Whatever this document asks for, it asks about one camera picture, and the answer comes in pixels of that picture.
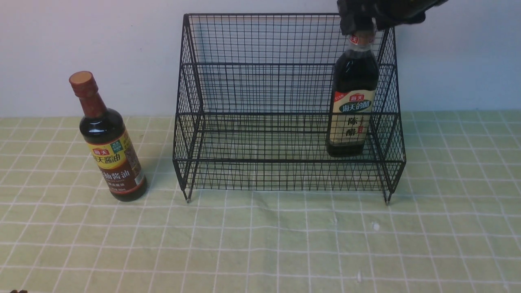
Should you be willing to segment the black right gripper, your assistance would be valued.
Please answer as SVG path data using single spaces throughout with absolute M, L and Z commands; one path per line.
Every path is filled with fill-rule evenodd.
M 423 23 L 426 11 L 446 0 L 337 0 L 344 36 Z

